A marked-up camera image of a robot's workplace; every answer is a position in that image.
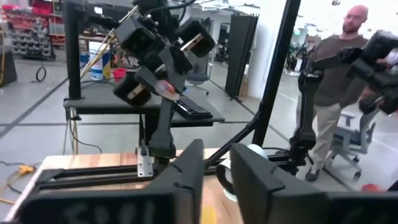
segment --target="table leg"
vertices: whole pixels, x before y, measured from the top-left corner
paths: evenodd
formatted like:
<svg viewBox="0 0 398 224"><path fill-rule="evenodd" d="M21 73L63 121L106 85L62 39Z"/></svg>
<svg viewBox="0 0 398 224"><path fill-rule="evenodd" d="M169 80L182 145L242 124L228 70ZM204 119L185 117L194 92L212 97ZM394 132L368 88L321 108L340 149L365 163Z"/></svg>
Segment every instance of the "table leg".
<svg viewBox="0 0 398 224"><path fill-rule="evenodd" d="M78 142L78 132L77 132L77 122L74 120L77 117L76 109L70 109L70 129L72 131L72 153L73 155L79 154L79 142Z"/></svg>

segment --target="gray pants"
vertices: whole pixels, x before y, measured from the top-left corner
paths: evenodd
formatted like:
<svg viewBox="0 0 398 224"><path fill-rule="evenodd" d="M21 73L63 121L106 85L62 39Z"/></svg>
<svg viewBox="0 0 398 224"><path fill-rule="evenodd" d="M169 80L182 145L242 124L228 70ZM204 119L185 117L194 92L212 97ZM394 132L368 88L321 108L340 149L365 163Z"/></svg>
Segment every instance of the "gray pants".
<svg viewBox="0 0 398 224"><path fill-rule="evenodd" d="M313 118L317 117L318 121L318 135L317 143L313 148L313 161L314 165L319 169L323 167L323 163L328 155L333 135L336 131L338 120L343 109L337 103L331 106L317 106L313 107ZM300 112L301 112L301 96L298 97L296 107L296 129L300 125Z"/></svg>

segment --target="brown shirt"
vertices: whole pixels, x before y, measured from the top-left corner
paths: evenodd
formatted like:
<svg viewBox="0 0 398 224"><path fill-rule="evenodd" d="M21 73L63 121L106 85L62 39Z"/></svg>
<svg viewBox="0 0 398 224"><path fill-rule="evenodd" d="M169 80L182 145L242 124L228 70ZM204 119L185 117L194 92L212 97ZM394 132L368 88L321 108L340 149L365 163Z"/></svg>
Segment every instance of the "brown shirt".
<svg viewBox="0 0 398 224"><path fill-rule="evenodd" d="M337 35L333 35L320 42L311 60L331 57L345 47L363 47L367 41L363 37L341 40ZM339 103L344 108L358 101L366 82L347 76L348 68L349 65L325 70L323 80L315 94L316 105L331 106Z"/></svg>

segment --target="black metal frame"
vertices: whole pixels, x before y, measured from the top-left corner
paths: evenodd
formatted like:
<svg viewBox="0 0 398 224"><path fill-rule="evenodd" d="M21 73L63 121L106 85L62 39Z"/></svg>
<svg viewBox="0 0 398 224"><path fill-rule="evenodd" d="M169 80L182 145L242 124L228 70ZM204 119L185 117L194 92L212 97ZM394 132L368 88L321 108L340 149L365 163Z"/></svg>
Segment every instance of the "black metal frame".
<svg viewBox="0 0 398 224"><path fill-rule="evenodd" d="M237 135L232 137L217 152L210 156L206 162L206 168L213 165L223 155L225 155L233 143L242 141L248 134L254 131L252 143L262 146L267 133L269 120L276 94L278 91L280 78L282 76L286 55L289 51L289 43L292 38L294 24L299 13L301 1L286 0L282 21L279 27L277 42L272 56L271 67L259 110L253 119ZM291 163L287 154L276 154L269 156L271 162L275 162L279 167L295 175L296 165Z"/></svg>
<svg viewBox="0 0 398 224"><path fill-rule="evenodd" d="M69 97L70 99L81 98L80 88L80 71L78 54L78 19L71 16L73 8L68 1L64 2L64 23L65 35L67 43L67 59L68 59L68 77L70 81ZM277 88L279 86L280 77L284 67L284 59L288 52L288 43L293 33L295 19L297 17L300 7L300 1L287 0L282 18L282 23L279 29L278 41L272 58L272 65L267 80L266 89L264 91L263 99L259 105L259 111L255 114L253 120L249 122L246 127L240 131L235 137L230 139L224 146L217 150L209 159L206 160L205 175L215 175L215 167L222 162L222 157L229 151L233 143L240 142L252 131L254 132L253 143L262 145L267 131L267 125L271 117L272 107L274 105ZM147 144L148 140L155 129L140 128L140 135L144 136L140 141L142 145ZM286 154L270 156L269 160L276 163L278 166L286 171L295 169L295 164L289 162L289 157ZM154 163L154 172L160 172L167 166L169 161L156 159ZM28 197L39 193L41 190L53 189L69 189L75 187L92 187L98 185L109 184L126 184L132 182L143 182L152 180L152 177L142 178L136 175L137 166L114 166L114 167L96 167L96 168L82 168L82 169L49 169L43 170L39 175L35 186ZM90 177L94 175L108 175L106 177ZM69 179L73 177L90 177L89 179Z"/></svg>

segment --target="concrete floor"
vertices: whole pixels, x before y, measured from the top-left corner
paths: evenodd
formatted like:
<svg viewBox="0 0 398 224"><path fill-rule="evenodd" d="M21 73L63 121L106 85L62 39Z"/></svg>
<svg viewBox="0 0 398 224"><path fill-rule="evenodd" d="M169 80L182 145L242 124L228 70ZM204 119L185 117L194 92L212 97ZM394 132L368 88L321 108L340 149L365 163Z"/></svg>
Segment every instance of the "concrete floor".
<svg viewBox="0 0 398 224"><path fill-rule="evenodd" d="M62 154L65 133L65 112L63 98L67 95L67 71L61 62L45 63L47 79L43 83L31 83L40 62L18 61L18 82L0 90L0 161L35 164L46 156ZM175 128L172 133L177 148L184 148L194 138L203 138L205 147L220 147L240 131L253 117L259 100L243 98L240 104L230 101L222 90L225 84L227 68L216 64L212 72L212 81L203 84L209 89L208 101L225 117L226 122L206 128ZM265 147L288 148L287 139L294 130L295 101L298 89L295 78L284 75L281 80L270 128L267 131ZM347 110L359 114L355 106ZM353 181L354 169L339 157L328 173L322 172L314 183L322 190L345 191L358 190L363 184L375 183L388 187L398 178L396 134L398 120L379 114L374 141L367 156L361 157L363 176ZM82 142L95 144L104 153L131 151L137 145L138 125L136 115L93 115L82 116L79 138ZM249 144L252 134L242 142ZM98 153L89 146L80 146L84 154ZM0 164L0 184L15 172L17 167ZM308 167L302 167L298 174L303 178ZM14 184L22 190L30 177ZM5 197L15 200L18 194L6 191ZM0 204L0 218L4 217L10 206Z"/></svg>

